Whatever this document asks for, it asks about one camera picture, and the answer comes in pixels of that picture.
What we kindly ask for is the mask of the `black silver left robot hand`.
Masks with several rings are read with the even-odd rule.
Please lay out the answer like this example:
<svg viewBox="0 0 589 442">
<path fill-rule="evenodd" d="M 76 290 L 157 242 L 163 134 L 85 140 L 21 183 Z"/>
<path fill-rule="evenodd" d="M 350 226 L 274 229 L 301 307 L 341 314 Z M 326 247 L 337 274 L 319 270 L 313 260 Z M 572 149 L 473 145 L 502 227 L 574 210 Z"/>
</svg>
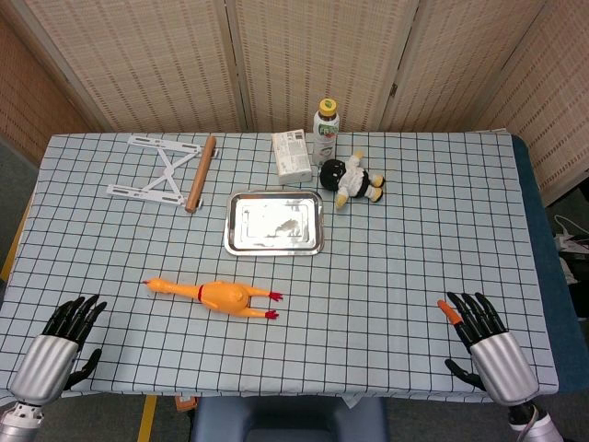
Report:
<svg viewBox="0 0 589 442">
<path fill-rule="evenodd" d="M 74 371 L 73 366 L 106 306 L 94 295 L 67 301 L 53 312 L 10 383 L 9 391 L 17 401 L 43 406 L 89 378 L 98 365 L 101 349 L 95 349 L 81 369 Z"/>
</svg>

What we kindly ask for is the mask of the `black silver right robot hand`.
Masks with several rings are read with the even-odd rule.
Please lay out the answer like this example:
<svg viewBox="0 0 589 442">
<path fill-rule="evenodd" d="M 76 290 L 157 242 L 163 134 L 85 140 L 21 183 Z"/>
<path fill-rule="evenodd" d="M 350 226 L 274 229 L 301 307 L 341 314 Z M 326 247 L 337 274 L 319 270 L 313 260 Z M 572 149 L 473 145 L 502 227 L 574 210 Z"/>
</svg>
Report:
<svg viewBox="0 0 589 442">
<path fill-rule="evenodd" d="M 468 373 L 451 359 L 450 372 L 463 382 L 483 390 L 502 406 L 519 406 L 539 393 L 537 376 L 515 337 L 503 324 L 498 311 L 480 292 L 474 295 L 446 294 L 438 300 L 456 334 L 471 356 L 476 371 Z"/>
</svg>

